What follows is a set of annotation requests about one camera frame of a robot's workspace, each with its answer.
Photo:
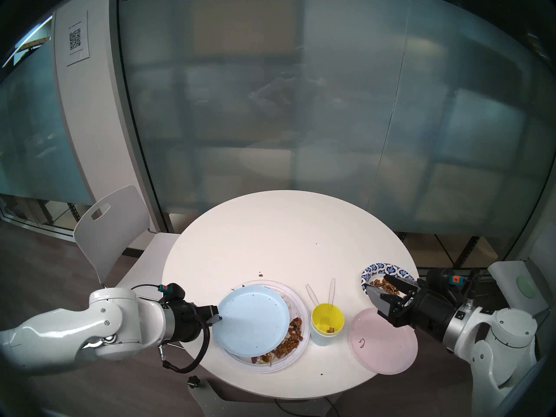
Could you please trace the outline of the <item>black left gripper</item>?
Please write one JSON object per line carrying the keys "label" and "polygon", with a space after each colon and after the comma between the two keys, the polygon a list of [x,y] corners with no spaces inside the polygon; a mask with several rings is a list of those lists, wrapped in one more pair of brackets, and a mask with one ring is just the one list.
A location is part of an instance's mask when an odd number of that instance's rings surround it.
{"label": "black left gripper", "polygon": [[163,303],[166,327],[163,343],[190,343],[202,335],[210,342],[210,327],[222,320],[215,305],[197,306],[185,301]]}

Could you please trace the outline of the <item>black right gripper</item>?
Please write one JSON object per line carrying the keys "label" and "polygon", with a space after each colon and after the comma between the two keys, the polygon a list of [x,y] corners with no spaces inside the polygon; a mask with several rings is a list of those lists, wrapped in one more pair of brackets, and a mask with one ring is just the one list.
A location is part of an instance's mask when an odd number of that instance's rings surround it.
{"label": "black right gripper", "polygon": [[397,301],[381,288],[367,288],[367,296],[377,313],[395,328],[410,326],[434,339],[443,339],[457,308],[444,296],[425,288],[416,281],[384,277],[383,281],[398,290]]}

